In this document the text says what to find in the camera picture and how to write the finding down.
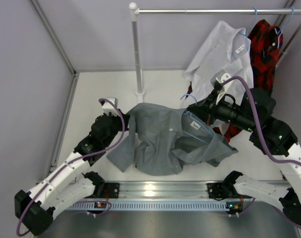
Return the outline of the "grey button-up shirt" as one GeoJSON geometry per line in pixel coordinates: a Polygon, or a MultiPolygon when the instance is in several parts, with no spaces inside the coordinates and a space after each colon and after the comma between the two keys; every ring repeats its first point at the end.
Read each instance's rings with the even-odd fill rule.
{"type": "Polygon", "coordinates": [[[224,136],[207,125],[214,134],[211,138],[203,127],[183,115],[184,111],[150,103],[136,105],[127,113],[127,137],[109,152],[108,160],[122,172],[135,165],[151,176],[169,176],[181,173],[185,165],[208,163],[217,167],[237,153],[224,136]]]}

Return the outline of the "light blue wire hanger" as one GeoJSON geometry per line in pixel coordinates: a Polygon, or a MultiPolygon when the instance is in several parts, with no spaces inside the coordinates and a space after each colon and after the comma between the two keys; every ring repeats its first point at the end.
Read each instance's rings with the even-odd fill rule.
{"type": "MultiPolygon", "coordinates": [[[[182,95],[181,98],[180,98],[180,100],[182,100],[185,97],[191,97],[191,98],[193,98],[193,100],[195,101],[195,105],[198,103],[198,100],[196,99],[196,97],[194,95],[192,95],[192,94],[189,94],[189,93],[186,93],[186,94],[182,95]]],[[[203,127],[208,132],[208,134],[211,136],[211,138],[214,136],[214,134],[207,128],[207,125],[204,125],[201,121],[199,121],[196,118],[194,118],[193,114],[190,111],[185,110],[183,112],[183,115],[188,115],[193,121],[195,121],[198,125],[200,125],[201,127],[203,127]]]]}

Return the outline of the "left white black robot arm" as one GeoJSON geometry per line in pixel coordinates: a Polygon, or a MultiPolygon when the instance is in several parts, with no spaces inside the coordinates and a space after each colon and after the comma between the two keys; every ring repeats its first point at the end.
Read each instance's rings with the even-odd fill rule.
{"type": "Polygon", "coordinates": [[[128,130],[129,115],[103,114],[96,118],[89,134],[74,148],[68,158],[47,178],[27,192],[20,190],[14,197],[15,215],[19,222],[19,237],[24,225],[34,236],[44,233],[67,208],[83,198],[98,198],[104,192],[104,179],[90,171],[108,150],[116,135],[128,130]]]}

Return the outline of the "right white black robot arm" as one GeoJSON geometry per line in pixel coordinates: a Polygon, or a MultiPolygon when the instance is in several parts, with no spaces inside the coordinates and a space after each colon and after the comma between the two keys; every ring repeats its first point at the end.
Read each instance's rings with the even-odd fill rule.
{"type": "Polygon", "coordinates": [[[217,96],[214,89],[187,110],[208,124],[218,119],[250,132],[249,141],[268,156],[290,184],[289,188],[277,187],[232,171],[222,182],[224,194],[259,199],[301,226],[301,146],[292,129],[272,116],[275,100],[259,88],[247,89],[240,105],[223,99],[218,102],[217,96]]]}

